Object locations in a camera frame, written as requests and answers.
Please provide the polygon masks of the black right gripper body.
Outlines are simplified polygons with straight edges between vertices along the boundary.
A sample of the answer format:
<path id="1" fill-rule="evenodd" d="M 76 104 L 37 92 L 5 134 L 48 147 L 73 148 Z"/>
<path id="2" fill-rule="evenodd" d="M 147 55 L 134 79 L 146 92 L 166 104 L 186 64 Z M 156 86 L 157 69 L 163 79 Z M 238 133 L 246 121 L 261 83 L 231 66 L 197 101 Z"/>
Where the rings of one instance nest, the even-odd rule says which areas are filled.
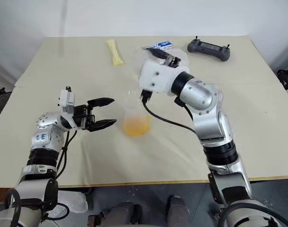
<path id="1" fill-rule="evenodd" d="M 181 62 L 179 57 L 173 56 L 171 54 L 163 55 L 162 59 L 164 60 L 163 65 L 169 66 L 171 68 L 177 68 Z"/>

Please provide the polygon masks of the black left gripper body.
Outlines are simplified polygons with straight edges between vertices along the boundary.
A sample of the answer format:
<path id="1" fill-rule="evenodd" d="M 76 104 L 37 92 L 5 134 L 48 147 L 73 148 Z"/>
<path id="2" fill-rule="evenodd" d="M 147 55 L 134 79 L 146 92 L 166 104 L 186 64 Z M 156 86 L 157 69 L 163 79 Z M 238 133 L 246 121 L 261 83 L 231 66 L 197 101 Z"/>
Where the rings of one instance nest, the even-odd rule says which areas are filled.
<path id="1" fill-rule="evenodd" d="M 94 130 L 95 116 L 92 114 L 93 106 L 79 105 L 74 107 L 73 120 L 82 130 Z"/>

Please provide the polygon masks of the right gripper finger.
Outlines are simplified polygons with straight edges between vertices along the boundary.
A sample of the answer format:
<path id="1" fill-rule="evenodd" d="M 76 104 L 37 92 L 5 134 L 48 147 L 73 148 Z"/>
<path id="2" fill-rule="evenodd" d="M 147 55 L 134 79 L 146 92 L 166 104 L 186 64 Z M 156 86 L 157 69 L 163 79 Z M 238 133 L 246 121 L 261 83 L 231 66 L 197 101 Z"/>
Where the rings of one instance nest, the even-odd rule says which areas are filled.
<path id="1" fill-rule="evenodd" d="M 169 56 L 169 53 L 158 48 L 145 48 L 145 50 L 149 51 L 153 56 L 159 59 L 167 59 Z"/>

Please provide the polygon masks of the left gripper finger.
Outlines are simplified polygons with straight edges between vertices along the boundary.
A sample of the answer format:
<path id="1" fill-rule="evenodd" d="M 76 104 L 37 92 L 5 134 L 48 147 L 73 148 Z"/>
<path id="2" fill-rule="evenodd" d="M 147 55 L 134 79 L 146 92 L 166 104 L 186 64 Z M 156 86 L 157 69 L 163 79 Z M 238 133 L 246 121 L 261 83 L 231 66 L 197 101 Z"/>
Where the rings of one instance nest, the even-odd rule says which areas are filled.
<path id="1" fill-rule="evenodd" d="M 91 123 L 88 126 L 88 130 L 89 131 L 103 130 L 103 129 L 106 129 L 106 128 L 112 126 L 116 122 L 117 122 L 116 119 L 105 119 L 105 120 L 96 121 L 96 122 Z"/>
<path id="2" fill-rule="evenodd" d="M 114 99 L 107 98 L 107 97 L 92 99 L 92 100 L 87 101 L 87 103 L 88 103 L 87 107 L 88 107 L 88 109 L 93 109 L 94 107 L 107 106 L 114 101 L 115 101 Z"/>

